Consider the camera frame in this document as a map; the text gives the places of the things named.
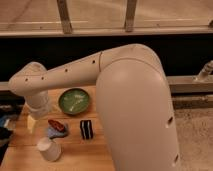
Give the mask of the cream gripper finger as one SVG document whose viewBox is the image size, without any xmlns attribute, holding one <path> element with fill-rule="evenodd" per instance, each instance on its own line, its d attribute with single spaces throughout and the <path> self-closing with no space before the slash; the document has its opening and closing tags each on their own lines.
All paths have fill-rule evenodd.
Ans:
<svg viewBox="0 0 213 171">
<path fill-rule="evenodd" d="M 34 132 L 35 125 L 36 125 L 36 120 L 31 115 L 29 115 L 27 117 L 27 129 L 30 133 Z"/>
</svg>

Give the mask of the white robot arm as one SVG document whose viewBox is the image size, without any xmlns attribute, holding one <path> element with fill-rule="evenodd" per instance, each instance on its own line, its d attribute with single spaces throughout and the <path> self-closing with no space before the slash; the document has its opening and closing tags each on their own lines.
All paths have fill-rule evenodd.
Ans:
<svg viewBox="0 0 213 171">
<path fill-rule="evenodd" d="M 170 87 L 151 48 L 124 45 L 50 70 L 30 62 L 9 80 L 35 119 L 49 109 L 49 90 L 87 85 L 96 87 L 96 111 L 116 171 L 181 171 Z"/>
</svg>

